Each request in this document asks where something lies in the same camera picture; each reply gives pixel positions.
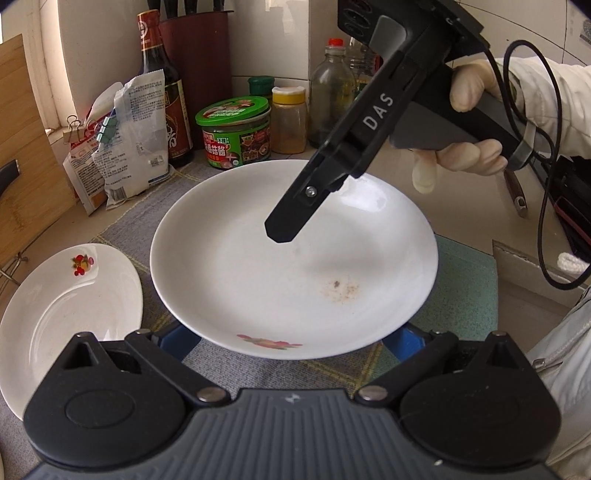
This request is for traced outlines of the white sleeved forearm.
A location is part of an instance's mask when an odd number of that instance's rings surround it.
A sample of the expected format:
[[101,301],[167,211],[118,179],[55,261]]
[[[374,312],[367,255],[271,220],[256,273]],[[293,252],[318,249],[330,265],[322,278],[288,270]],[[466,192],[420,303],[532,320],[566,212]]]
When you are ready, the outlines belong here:
[[[562,105],[560,153],[590,159],[591,75],[589,66],[547,61],[559,87]],[[509,64],[516,105],[527,120],[548,133],[558,132],[558,103],[547,70],[539,58],[515,58]]]

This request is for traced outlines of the white gloved hand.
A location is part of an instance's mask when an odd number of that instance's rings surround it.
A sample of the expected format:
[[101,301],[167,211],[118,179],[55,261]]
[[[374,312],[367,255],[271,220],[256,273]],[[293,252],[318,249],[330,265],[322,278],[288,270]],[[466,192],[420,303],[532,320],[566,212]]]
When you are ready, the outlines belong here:
[[[455,70],[450,102],[457,112],[466,113],[476,107],[485,92],[501,99],[501,91],[489,63],[476,60]],[[422,194],[434,191],[439,167],[453,172],[491,176],[502,172],[508,164],[502,155],[501,143],[494,139],[476,144],[452,143],[442,150],[413,149],[412,153],[412,182]]]

